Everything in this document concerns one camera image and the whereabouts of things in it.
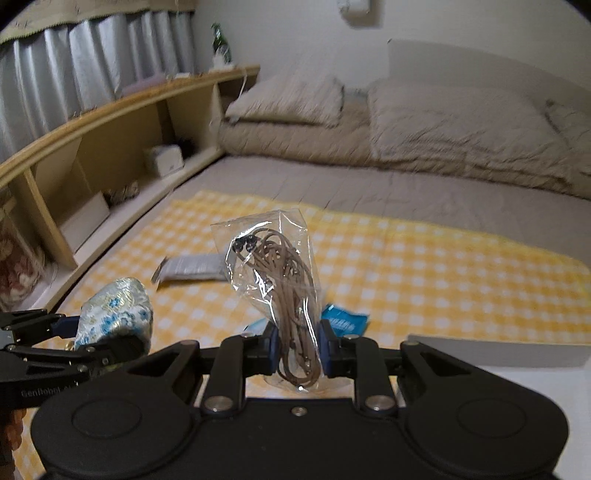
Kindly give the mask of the blue plastic packet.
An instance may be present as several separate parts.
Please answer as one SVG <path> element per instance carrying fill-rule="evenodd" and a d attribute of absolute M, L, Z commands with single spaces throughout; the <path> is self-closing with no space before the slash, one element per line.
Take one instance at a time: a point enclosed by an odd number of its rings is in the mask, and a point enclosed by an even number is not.
<path fill-rule="evenodd" d="M 329 321 L 332 330 L 338 337 L 363 336 L 369 323 L 368 315 L 349 312 L 334 304 L 325 306 L 321 318 Z"/>

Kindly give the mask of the grey foil packet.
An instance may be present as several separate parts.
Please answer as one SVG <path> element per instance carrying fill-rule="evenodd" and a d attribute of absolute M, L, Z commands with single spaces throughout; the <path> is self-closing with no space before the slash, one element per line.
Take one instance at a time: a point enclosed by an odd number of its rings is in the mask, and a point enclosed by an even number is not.
<path fill-rule="evenodd" d="M 219 254 L 166 257 L 151 277 L 152 284 L 174 281 L 225 281 L 225 266 Z"/>

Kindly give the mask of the blue floral brocade pouch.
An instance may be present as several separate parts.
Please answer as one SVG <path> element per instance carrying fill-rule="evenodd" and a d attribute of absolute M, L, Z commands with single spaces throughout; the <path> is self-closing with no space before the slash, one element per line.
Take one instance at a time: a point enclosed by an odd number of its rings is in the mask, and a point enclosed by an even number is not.
<path fill-rule="evenodd" d="M 151 348 L 152 331 L 153 308 L 144 285 L 136 278 L 119 278 L 82 305 L 73 349 L 130 337 L 144 355 Z"/>

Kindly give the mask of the yellow white checkered blanket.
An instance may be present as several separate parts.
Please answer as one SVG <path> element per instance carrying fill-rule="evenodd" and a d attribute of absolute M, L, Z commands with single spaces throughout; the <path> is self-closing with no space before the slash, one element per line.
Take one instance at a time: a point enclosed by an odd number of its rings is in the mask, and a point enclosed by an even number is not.
<path fill-rule="evenodd" d="M 76 314 L 121 277 L 148 283 L 167 257 L 211 253 L 214 223 L 280 208 L 271 199 L 202 191 L 169 204 L 110 252 L 61 311 Z M 588 346 L 583 263 L 490 234 L 301 205 L 325 301 L 367 315 L 387 348 L 412 334 Z"/>

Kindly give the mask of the wooden bedside shelf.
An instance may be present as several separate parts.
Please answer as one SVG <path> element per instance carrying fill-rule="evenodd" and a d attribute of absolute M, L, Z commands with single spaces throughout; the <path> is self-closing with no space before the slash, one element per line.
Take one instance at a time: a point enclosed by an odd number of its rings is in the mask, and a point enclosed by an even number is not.
<path fill-rule="evenodd" d="M 83 113 L 1 165 L 1 308 L 51 309 L 168 193 L 222 156 L 221 100 L 259 66 L 168 80 Z M 144 150 L 177 145 L 184 167 L 159 178 Z"/>

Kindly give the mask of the white tissue box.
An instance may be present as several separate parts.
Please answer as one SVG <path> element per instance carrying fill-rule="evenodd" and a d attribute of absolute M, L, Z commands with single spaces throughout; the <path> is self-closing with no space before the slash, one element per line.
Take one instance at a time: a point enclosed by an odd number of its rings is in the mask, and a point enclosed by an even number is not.
<path fill-rule="evenodd" d="M 177 145 L 158 145 L 145 149 L 144 162 L 147 171 L 159 178 L 184 167 L 181 149 Z"/>

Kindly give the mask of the white storage box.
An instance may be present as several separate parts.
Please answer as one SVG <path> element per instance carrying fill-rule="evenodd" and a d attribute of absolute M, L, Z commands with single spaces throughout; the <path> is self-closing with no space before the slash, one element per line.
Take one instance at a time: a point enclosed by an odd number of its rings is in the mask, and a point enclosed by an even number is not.
<path fill-rule="evenodd" d="M 553 400 L 569 422 L 569 439 L 556 467 L 561 479 L 590 477 L 590 347 L 507 343 L 411 335 L 460 360 Z"/>

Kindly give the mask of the folded brown duvet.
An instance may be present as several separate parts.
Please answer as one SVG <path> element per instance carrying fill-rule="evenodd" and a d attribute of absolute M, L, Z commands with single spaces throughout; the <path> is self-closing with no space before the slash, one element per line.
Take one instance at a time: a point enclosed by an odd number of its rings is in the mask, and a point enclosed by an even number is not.
<path fill-rule="evenodd" d="M 370 149 L 370 111 L 360 103 L 348 103 L 339 126 L 224 121 L 217 139 L 230 155 L 265 156 L 284 160 L 430 173 L 535 188 L 590 198 L 590 178 L 575 173 L 569 181 L 548 173 L 490 170 L 463 161 L 435 159 L 382 160 Z"/>

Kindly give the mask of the grey bed sheet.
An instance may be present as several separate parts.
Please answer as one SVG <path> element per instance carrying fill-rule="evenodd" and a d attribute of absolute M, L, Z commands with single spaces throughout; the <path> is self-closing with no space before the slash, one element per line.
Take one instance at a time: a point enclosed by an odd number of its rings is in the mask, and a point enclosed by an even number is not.
<path fill-rule="evenodd" d="M 253 156 L 223 157 L 172 196 L 201 190 L 485 232 L 590 262 L 589 201 L 543 190 Z"/>

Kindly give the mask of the small fluffy beige pillow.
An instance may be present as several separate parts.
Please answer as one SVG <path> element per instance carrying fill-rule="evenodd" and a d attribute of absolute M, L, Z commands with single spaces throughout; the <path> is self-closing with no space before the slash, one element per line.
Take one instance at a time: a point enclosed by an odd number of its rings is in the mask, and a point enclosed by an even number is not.
<path fill-rule="evenodd" d="M 278 74 L 229 104 L 231 120 L 335 127 L 341 121 L 344 85 L 331 75 Z"/>

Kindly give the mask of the large beige quilted pillow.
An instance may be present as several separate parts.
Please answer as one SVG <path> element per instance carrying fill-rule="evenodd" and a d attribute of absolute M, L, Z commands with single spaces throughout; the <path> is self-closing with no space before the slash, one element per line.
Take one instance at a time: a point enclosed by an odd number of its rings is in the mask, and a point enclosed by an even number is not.
<path fill-rule="evenodd" d="M 527 98 L 506 90 L 370 85 L 370 149 L 396 168 L 568 193 L 570 154 Z"/>

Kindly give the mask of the grey curtain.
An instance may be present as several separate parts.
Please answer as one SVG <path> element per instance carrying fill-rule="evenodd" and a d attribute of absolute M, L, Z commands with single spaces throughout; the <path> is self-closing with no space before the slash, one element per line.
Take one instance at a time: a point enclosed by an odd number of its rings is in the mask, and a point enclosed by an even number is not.
<path fill-rule="evenodd" d="M 1 158 L 155 75 L 197 73 L 190 12 L 144 11 L 1 46 Z"/>

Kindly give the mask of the white headboard panel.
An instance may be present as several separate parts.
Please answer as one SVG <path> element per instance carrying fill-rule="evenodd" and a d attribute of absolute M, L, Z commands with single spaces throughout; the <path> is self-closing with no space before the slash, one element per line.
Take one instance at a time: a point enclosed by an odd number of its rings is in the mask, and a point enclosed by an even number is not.
<path fill-rule="evenodd" d="M 498 88 L 590 112 L 590 91 L 518 60 L 482 50 L 414 40 L 388 41 L 389 76 L 407 83 Z"/>

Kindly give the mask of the green glass bottle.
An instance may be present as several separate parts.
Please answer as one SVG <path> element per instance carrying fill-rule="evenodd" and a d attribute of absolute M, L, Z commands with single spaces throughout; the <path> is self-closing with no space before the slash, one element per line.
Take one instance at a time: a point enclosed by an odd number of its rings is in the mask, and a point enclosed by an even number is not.
<path fill-rule="evenodd" d="M 212 49 L 214 67 L 221 68 L 229 66 L 232 62 L 231 50 L 228 40 L 225 39 L 222 33 L 221 24 L 213 23 L 211 29 L 213 32 Z"/>

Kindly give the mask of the right beige quilted pillow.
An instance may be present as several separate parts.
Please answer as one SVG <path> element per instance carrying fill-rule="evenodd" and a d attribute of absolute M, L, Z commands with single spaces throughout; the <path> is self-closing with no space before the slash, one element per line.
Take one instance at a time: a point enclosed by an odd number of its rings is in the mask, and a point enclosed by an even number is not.
<path fill-rule="evenodd" d="M 546 101 L 545 116 L 573 152 L 576 171 L 589 177 L 590 116 L 553 100 Z"/>

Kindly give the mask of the white air conditioner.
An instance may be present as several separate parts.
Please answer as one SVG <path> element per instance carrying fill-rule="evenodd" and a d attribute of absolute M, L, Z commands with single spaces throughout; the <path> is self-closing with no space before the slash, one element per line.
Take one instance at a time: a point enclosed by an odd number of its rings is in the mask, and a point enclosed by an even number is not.
<path fill-rule="evenodd" d="M 338 0 L 337 5 L 342 15 L 365 16 L 372 9 L 370 0 Z"/>

